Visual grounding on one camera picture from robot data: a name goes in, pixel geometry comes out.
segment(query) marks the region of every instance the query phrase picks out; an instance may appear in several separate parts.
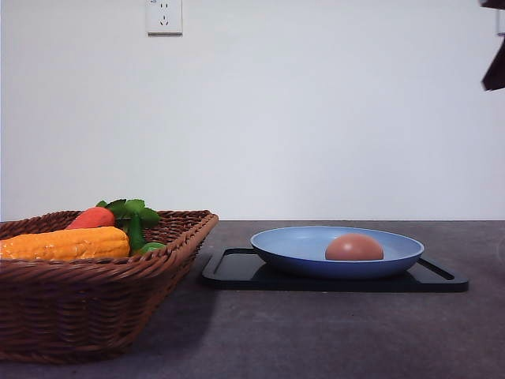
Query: wall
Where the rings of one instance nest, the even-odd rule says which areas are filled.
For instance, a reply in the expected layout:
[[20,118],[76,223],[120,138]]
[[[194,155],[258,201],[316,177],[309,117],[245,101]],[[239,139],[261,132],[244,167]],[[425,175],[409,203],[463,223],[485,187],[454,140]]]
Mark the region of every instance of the wall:
[[[2,0],[0,0],[0,41],[2,41]],[[0,73],[2,71],[2,52],[0,49]],[[0,114],[2,114],[2,92],[0,91]],[[2,118],[0,117],[0,157],[2,157]],[[2,221],[2,160],[0,159],[0,221]]]
[[505,218],[505,91],[474,0],[2,3],[2,214],[100,199],[222,219]]

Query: brown egg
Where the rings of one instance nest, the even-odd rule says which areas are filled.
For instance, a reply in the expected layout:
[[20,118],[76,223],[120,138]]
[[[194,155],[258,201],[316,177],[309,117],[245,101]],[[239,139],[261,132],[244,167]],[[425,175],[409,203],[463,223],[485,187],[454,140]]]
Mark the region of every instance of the brown egg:
[[384,259],[384,251],[374,238],[349,233],[331,241],[325,256],[333,261],[371,261]]

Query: wall outlet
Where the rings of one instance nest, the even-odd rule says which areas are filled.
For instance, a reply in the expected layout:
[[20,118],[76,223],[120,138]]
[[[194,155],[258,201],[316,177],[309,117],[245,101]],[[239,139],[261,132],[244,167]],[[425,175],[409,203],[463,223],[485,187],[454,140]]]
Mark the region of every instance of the wall outlet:
[[182,0],[146,0],[146,28],[149,36],[182,34]]

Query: blue plate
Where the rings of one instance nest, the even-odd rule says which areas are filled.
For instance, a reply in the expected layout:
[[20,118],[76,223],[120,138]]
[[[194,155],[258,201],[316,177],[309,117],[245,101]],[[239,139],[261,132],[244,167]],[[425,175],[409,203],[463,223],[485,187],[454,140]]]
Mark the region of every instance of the blue plate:
[[[347,233],[373,237],[384,251],[375,261],[331,261],[324,257],[330,242]],[[356,227],[284,227],[251,237],[258,255],[279,270],[325,279],[376,279],[400,274],[412,267],[425,247],[415,239],[386,231]]]

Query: wicker basket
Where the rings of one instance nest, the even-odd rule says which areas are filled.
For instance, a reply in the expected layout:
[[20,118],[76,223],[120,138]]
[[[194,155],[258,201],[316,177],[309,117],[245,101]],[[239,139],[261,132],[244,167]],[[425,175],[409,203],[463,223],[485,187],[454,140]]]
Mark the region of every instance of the wicker basket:
[[[80,212],[2,223],[0,239],[63,229]],[[143,256],[75,261],[0,260],[0,359],[74,363],[113,358],[136,339],[189,271],[218,217],[159,212]]]

